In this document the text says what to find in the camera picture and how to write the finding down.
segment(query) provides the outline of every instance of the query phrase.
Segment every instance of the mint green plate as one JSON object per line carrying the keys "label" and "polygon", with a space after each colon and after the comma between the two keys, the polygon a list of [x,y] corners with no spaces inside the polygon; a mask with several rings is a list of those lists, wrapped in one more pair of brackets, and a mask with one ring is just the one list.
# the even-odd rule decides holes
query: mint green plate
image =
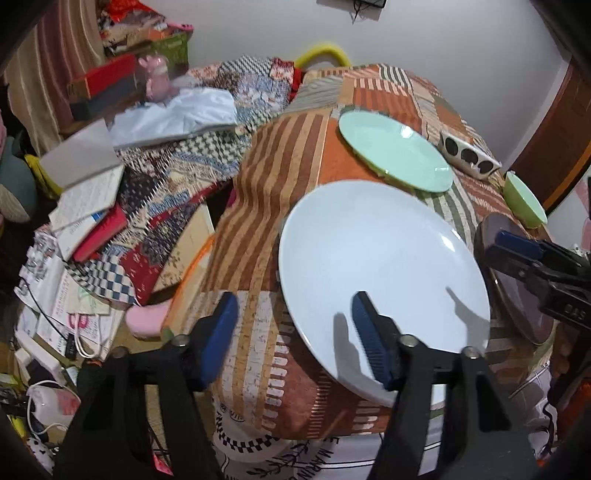
{"label": "mint green plate", "polygon": [[339,119],[339,129],[377,175],[427,192],[445,192],[452,186],[452,168],[412,128],[379,113],[347,112]]}

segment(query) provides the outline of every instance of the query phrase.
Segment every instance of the pink toy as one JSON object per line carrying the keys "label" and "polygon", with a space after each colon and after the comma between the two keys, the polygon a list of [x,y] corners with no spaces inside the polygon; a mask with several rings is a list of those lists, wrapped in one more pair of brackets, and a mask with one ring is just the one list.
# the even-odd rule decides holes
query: pink toy
{"label": "pink toy", "polygon": [[132,306],[125,312],[127,328],[137,338],[159,337],[172,302],[173,300],[170,299],[147,307]]}
{"label": "pink toy", "polygon": [[162,102],[174,94],[175,89],[168,78],[166,57],[148,55],[138,63],[146,70],[146,98],[152,102]]}

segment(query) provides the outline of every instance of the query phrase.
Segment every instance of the white ceramic dish with black dots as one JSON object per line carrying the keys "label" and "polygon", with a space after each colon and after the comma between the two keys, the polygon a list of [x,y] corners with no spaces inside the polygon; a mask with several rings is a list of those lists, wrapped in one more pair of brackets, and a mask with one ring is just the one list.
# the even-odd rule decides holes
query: white ceramic dish with black dots
{"label": "white ceramic dish with black dots", "polygon": [[501,168],[494,158],[448,132],[440,133],[437,148],[450,165],[478,180],[484,180]]}

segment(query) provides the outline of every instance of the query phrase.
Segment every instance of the striped tablecloth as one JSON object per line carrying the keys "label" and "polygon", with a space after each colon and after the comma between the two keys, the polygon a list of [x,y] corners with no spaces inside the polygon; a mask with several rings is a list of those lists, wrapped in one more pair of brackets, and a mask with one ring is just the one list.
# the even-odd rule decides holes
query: striped tablecloth
{"label": "striped tablecloth", "polygon": [[[235,179],[237,201],[217,227],[208,272],[183,330],[210,314],[224,291],[237,295],[238,324],[212,393],[269,438],[383,432],[390,414],[347,390],[318,364],[294,328],[277,280],[281,224],[305,193],[336,180],[380,181],[339,136],[338,119],[349,109],[383,112],[433,143],[446,129],[491,154],[432,83],[386,65],[308,73],[292,104],[257,131]],[[460,172],[445,194],[407,191],[448,221],[469,249],[485,215],[512,217],[491,182]],[[487,358],[501,384],[518,385],[533,354],[534,347],[493,311]]]}

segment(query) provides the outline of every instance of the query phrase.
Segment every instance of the striped curtain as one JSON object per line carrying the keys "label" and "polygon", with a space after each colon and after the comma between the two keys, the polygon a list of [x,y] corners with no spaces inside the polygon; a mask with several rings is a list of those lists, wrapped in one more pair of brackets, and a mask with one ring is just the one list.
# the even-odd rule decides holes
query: striped curtain
{"label": "striped curtain", "polygon": [[10,107],[37,155],[73,121],[67,84],[104,61],[95,0],[56,1],[14,53],[5,71]]}

